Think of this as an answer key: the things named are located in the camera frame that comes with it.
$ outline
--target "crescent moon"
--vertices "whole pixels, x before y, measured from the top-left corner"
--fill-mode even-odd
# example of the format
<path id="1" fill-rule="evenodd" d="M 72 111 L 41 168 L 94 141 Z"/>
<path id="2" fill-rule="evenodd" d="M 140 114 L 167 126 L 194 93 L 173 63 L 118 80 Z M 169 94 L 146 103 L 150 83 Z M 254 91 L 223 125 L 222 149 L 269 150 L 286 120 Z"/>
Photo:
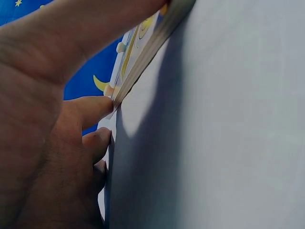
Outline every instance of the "crescent moon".
<path id="1" fill-rule="evenodd" d="M 103 83 L 102 81 L 100 81 L 95 75 L 93 75 L 93 81 L 95 86 L 102 92 L 105 90 L 105 87 L 109 85 L 109 83 Z"/>

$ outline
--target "skin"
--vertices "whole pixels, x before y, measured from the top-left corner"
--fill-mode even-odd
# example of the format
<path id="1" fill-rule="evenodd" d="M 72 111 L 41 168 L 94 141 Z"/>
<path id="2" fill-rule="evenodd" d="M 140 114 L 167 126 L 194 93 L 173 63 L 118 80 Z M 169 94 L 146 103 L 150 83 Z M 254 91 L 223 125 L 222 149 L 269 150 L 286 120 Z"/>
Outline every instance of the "skin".
<path id="1" fill-rule="evenodd" d="M 0 228 L 103 228 L 97 195 L 111 132 L 81 131 L 107 97 L 63 102 L 94 54 L 166 0 L 56 0 L 0 27 Z"/>

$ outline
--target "cartoon illustration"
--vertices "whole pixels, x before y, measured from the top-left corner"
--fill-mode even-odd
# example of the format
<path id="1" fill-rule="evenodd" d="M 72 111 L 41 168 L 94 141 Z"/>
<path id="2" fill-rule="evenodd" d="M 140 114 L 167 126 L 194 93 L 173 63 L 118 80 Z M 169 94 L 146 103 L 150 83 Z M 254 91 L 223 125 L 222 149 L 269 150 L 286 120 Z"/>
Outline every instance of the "cartoon illustration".
<path id="1" fill-rule="evenodd" d="M 95 85 L 104 92 L 105 96 L 109 96 L 112 99 L 116 97 L 126 77 L 136 63 L 154 30 L 162 21 L 167 10 L 168 5 L 166 4 L 156 14 L 124 35 L 116 49 L 118 55 L 110 82 L 103 83 L 96 77 L 94 78 Z"/>

